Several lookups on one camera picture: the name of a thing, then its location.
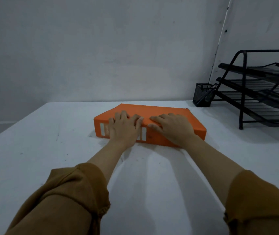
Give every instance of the brown sleeve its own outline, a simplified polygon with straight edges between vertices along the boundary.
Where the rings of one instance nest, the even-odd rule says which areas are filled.
[[[279,189],[251,171],[231,183],[225,205],[231,234],[279,234]]]
[[[99,234],[101,218],[110,208],[106,185],[91,163],[54,169],[21,206],[6,235]]]

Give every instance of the black metal rack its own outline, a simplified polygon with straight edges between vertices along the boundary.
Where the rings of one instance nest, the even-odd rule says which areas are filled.
[[[208,103],[208,99],[227,101],[240,110],[239,129],[243,129],[243,123],[253,122],[279,127],[279,63],[247,67],[247,53],[262,52],[279,52],[279,50],[238,51],[230,64],[221,63],[218,66],[225,70],[224,75],[216,79],[218,84],[207,84],[207,88],[210,89],[207,93],[195,94],[194,104],[201,107],[204,99],[207,99],[206,106],[208,107],[211,103],[211,101]],[[233,65],[239,54],[243,54],[242,67]],[[226,79],[230,71],[241,74],[242,79]],[[221,84],[233,89],[233,91],[219,91]],[[244,121],[244,113],[254,120]]]

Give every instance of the orange binder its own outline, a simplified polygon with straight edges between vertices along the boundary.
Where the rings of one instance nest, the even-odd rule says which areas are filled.
[[[137,142],[145,142],[150,144],[157,144],[161,146],[178,147],[174,143],[170,142],[160,133],[148,128],[147,125],[150,123],[158,124],[153,122],[149,117],[158,116],[161,114],[174,113],[184,115],[188,118],[188,121],[192,124],[195,134],[201,139],[205,140],[206,128],[195,118],[195,116],[184,108],[170,108],[170,107],[159,107],[159,106],[141,106],[141,105],[129,105],[120,104],[117,107],[108,110],[94,118],[94,126],[96,136],[100,138],[109,138],[109,118],[114,118],[114,113],[125,110],[130,116],[138,114],[144,117],[142,122],[142,128]]]

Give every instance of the table surface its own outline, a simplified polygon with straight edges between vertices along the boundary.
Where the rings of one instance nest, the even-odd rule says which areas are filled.
[[[93,118],[121,102],[47,103],[0,134],[0,234],[50,170],[86,162],[106,143]],[[279,128],[238,129],[238,110],[224,102],[124,102],[189,108],[206,141],[279,188]],[[228,234],[223,206],[184,150],[137,143],[121,157],[108,185],[111,209],[102,234]]]

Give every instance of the left hand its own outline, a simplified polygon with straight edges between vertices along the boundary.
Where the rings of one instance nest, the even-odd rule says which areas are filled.
[[[134,115],[128,118],[125,110],[115,113],[115,119],[109,119],[110,141],[118,143],[124,149],[133,146],[140,134],[143,117]]]

